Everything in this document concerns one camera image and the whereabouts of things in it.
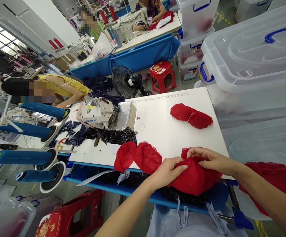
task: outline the worker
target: worker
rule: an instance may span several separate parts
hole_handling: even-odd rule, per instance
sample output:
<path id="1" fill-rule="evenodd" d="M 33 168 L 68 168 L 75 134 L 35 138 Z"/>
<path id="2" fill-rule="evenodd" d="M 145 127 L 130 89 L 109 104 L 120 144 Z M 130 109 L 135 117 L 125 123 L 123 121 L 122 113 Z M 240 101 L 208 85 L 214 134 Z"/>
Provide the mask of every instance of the worker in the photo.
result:
<path id="1" fill-rule="evenodd" d="M 199 162 L 199 165 L 203 168 L 216 170 L 234 177 L 286 234 L 285 193 L 268 183 L 249 167 L 217 152 L 193 147 L 188 151 L 187 157 L 195 155 L 202 156 L 205 159 Z M 108 218 L 95 237 L 129 236 L 151 194 L 157 189 L 170 184 L 183 171 L 188 169 L 188 166 L 174 168 L 181 161 L 183 161 L 181 157 L 164 159 L 157 171 L 149 176 Z M 184 212 L 179 211 L 177 214 L 174 209 L 155 205 L 151 221 L 146 220 L 150 222 L 147 236 L 247 236 L 243 229 L 235 226 L 230 226 L 228 229 L 227 226 L 229 225 L 226 226 L 224 221 L 219 220 L 217 215 L 214 216 L 215 213 L 211 214 L 210 216 L 215 217 L 214 221 L 205 214 L 188 212 L 186 207 Z"/>
<path id="2" fill-rule="evenodd" d="M 94 37 L 95 42 L 98 41 L 100 34 L 102 33 L 102 29 L 97 21 L 97 11 L 94 9 L 87 9 L 85 7 L 81 7 L 79 10 L 80 21 L 82 21 L 82 32 L 90 33 L 91 37 Z"/>
<path id="3" fill-rule="evenodd" d="M 90 93 L 90 89 L 69 77 L 54 74 L 37 75 L 32 80 L 21 77 L 10 77 L 3 81 L 1 88 L 13 96 L 17 102 L 53 103 L 52 106 L 64 109 Z M 20 96 L 35 96 L 34 101 L 24 101 Z"/>
<path id="4" fill-rule="evenodd" d="M 160 0 L 139 0 L 136 9 L 139 10 L 144 7 L 147 8 L 148 18 L 152 17 L 148 23 L 149 27 L 151 27 L 154 22 L 160 21 L 166 12 L 166 8 Z M 133 30 L 148 30 L 148 27 L 145 25 L 134 25 Z"/>

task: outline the yellow shirt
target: yellow shirt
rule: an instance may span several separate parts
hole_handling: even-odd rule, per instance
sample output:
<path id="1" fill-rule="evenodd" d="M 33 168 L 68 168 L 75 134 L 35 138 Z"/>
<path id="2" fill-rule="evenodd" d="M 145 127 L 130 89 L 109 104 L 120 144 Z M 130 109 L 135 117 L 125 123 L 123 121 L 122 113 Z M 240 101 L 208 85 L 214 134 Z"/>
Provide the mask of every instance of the yellow shirt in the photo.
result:
<path id="1" fill-rule="evenodd" d="M 86 87 L 85 85 L 81 84 L 80 82 L 73 80 L 69 77 L 65 77 L 65 76 L 60 76 L 60 75 L 55 75 L 55 74 L 45 74 L 45 75 L 38 75 L 39 80 L 41 82 L 47 82 L 47 80 L 45 79 L 47 76 L 57 76 L 60 77 L 62 79 L 64 79 L 65 83 L 69 83 L 68 85 L 72 86 L 73 88 L 79 90 L 80 92 L 84 93 L 84 95 L 88 95 L 90 93 L 90 89 L 88 87 Z M 65 96 L 65 97 L 72 97 L 73 94 L 69 93 L 68 91 L 65 91 L 61 86 L 55 86 L 55 93 L 59 94 L 61 96 Z"/>

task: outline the black fan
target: black fan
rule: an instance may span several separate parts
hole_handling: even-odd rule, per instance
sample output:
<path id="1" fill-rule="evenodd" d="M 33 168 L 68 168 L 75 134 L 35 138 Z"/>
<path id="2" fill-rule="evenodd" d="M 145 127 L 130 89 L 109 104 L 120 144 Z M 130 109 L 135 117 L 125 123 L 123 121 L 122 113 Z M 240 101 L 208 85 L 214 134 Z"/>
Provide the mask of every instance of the black fan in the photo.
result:
<path id="1" fill-rule="evenodd" d="M 145 91 L 141 74 L 134 75 L 122 65 L 112 70 L 112 82 L 116 91 L 126 99 L 134 98 L 137 90 L 140 90 L 143 96 L 152 95 L 150 91 Z"/>

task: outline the red fabric bundle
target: red fabric bundle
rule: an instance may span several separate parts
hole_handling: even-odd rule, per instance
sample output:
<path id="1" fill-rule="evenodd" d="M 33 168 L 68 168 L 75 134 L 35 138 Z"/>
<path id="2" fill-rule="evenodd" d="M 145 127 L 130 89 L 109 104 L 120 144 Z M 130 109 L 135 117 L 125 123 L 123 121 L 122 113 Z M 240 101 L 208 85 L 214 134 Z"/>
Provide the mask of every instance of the red fabric bundle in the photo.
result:
<path id="1" fill-rule="evenodd" d="M 181 103 L 175 104 L 170 109 L 170 114 L 177 120 L 186 121 L 198 129 L 206 128 L 213 123 L 212 118 L 207 114 Z"/>
<path id="2" fill-rule="evenodd" d="M 134 161 L 147 174 L 153 174 L 163 162 L 162 156 L 147 142 L 141 142 L 136 148 Z"/>
<path id="3" fill-rule="evenodd" d="M 117 158 L 114 161 L 114 169 L 115 171 L 121 171 L 124 173 L 126 169 L 130 167 L 133 163 L 134 156 L 136 151 L 135 142 L 127 142 L 120 146 L 117 151 Z"/>
<path id="4" fill-rule="evenodd" d="M 161 18 L 161 20 L 162 20 L 162 19 L 165 19 L 165 18 L 168 17 L 168 16 L 170 16 L 171 19 L 170 19 L 170 21 L 169 21 L 167 24 L 173 22 L 173 18 L 174 18 L 175 15 L 174 15 L 173 11 L 167 11 L 167 12 L 165 12 L 165 14 L 164 14 L 163 17 Z M 152 26 L 151 26 L 148 30 L 153 30 L 153 29 L 155 29 L 156 26 L 158 25 L 158 23 L 159 23 L 159 21 L 158 21 L 157 23 L 155 23 L 155 24 L 152 24 Z"/>
<path id="5" fill-rule="evenodd" d="M 245 164 L 273 186 L 286 194 L 286 166 L 277 163 L 248 162 Z M 242 186 L 239 187 L 244 193 L 248 192 Z M 258 210 L 268 216 L 267 212 L 251 197 Z"/>
<path id="6" fill-rule="evenodd" d="M 221 173 L 215 170 L 208 170 L 199 165 L 200 161 L 205 160 L 202 156 L 194 156 L 187 158 L 187 153 L 190 148 L 183 148 L 181 157 L 183 161 L 175 166 L 189 166 L 182 172 L 168 187 L 173 186 L 175 189 L 192 194 L 195 196 L 210 189 L 222 176 Z"/>

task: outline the red stool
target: red stool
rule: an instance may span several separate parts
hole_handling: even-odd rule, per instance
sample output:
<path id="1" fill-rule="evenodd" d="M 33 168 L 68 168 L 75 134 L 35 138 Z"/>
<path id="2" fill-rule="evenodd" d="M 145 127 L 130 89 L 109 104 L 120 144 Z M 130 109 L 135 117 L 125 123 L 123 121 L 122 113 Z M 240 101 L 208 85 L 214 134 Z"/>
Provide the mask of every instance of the red stool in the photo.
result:
<path id="1" fill-rule="evenodd" d="M 166 61 L 160 61 L 156 64 L 154 64 L 150 70 L 150 81 L 152 82 L 152 89 L 153 91 L 157 91 L 159 93 L 166 93 L 168 92 L 172 87 L 176 88 L 176 81 L 175 81 L 175 74 L 173 73 L 172 67 L 169 62 Z M 165 79 L 171 78 L 172 83 L 165 88 Z"/>
<path id="2" fill-rule="evenodd" d="M 104 191 L 97 189 L 66 202 L 42 218 L 35 236 L 85 237 L 89 235 L 103 224 L 103 218 L 99 213 L 103 195 Z M 74 222 L 74 215 L 80 209 L 82 209 L 81 218 Z"/>

